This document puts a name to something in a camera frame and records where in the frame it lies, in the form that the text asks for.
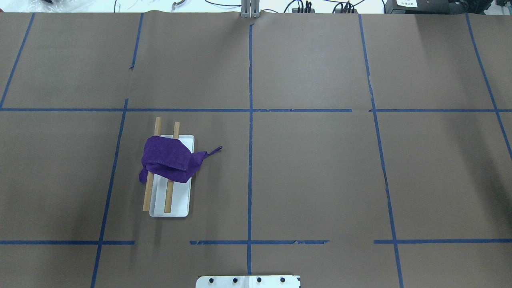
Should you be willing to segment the purple towel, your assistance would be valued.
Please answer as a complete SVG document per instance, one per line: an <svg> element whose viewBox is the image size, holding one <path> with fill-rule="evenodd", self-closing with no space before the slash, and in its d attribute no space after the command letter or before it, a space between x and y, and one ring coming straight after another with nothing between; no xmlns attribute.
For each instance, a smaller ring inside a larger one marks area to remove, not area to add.
<svg viewBox="0 0 512 288"><path fill-rule="evenodd" d="M143 148L142 170L138 175L138 181L145 184L148 172L152 172L172 182L186 183L199 170L206 158L221 150L222 146L219 146L210 153L192 153L178 139L152 136L147 139Z"/></svg>

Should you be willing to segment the wooden rack lower bar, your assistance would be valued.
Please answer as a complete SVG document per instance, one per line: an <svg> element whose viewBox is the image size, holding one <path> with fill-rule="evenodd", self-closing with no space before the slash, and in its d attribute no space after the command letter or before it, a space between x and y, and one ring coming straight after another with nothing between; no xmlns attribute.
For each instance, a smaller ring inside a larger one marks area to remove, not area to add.
<svg viewBox="0 0 512 288"><path fill-rule="evenodd" d="M180 122L174 122L172 139L179 139ZM166 182L166 195L164 204L164 213L170 213L172 208L172 195L173 195L174 182L167 179Z"/></svg>

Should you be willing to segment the wooden rack bar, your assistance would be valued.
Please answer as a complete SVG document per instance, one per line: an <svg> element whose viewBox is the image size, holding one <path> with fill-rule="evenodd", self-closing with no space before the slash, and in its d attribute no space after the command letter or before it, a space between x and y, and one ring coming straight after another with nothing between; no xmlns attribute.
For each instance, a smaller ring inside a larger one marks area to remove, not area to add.
<svg viewBox="0 0 512 288"><path fill-rule="evenodd" d="M180 122L174 122L172 139L179 139ZM174 182L167 179L166 182L166 195L164 204L164 213L170 213L172 208L172 195L173 195Z"/></svg>
<svg viewBox="0 0 512 288"><path fill-rule="evenodd" d="M155 119L155 126L154 126L154 136L159 136L161 132L161 117L156 117ZM146 189L144 192L144 199L143 199L143 212L148 212L150 209L150 203L151 203L151 197L152 197L152 183L154 181L154 173L148 171L147 172L147 179L146 179Z"/></svg>

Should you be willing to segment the white rack base tray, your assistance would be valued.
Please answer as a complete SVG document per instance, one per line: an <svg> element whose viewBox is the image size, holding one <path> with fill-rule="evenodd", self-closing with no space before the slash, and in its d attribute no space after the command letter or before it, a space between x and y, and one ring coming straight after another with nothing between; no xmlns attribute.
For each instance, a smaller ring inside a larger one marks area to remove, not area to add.
<svg viewBox="0 0 512 288"><path fill-rule="evenodd" d="M178 140L193 153L194 137L192 135L179 136ZM149 215L151 217L186 217L190 207L191 179L186 183L174 182L170 213L164 213L166 182L166 178L154 174Z"/></svg>

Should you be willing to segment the wooden rack upper bar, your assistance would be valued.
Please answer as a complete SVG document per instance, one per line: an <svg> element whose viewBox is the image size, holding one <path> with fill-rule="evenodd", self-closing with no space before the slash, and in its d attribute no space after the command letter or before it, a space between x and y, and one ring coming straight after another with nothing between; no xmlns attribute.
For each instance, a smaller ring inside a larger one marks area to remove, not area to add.
<svg viewBox="0 0 512 288"><path fill-rule="evenodd" d="M159 136L161 132L161 117L156 117L155 119L155 126L154 126L154 136ZM144 192L144 199L143 199L143 212L148 212L150 209L150 203L151 203L151 197L152 197L152 183L154 181L154 173L148 171L147 172L147 179L146 179L146 189Z"/></svg>

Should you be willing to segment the black box on desk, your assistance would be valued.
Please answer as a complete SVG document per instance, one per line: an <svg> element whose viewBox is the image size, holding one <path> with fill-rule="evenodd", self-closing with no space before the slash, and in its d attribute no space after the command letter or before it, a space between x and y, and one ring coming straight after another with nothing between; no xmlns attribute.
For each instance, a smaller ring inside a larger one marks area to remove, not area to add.
<svg viewBox="0 0 512 288"><path fill-rule="evenodd" d="M386 14L482 14L492 0L387 0Z"/></svg>

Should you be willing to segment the aluminium frame post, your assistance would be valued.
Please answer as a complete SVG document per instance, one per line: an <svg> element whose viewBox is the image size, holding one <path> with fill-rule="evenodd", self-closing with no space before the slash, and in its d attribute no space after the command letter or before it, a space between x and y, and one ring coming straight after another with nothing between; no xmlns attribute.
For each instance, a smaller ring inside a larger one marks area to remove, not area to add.
<svg viewBox="0 0 512 288"><path fill-rule="evenodd" d="M259 0L241 1L241 18L259 18L261 15Z"/></svg>

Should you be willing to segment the white pedestal column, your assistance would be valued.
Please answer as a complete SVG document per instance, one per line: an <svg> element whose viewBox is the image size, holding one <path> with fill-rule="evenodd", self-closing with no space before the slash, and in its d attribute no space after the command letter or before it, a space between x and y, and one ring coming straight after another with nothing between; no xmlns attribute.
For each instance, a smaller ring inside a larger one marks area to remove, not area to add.
<svg viewBox="0 0 512 288"><path fill-rule="evenodd" d="M201 276L196 288L300 288L295 275Z"/></svg>

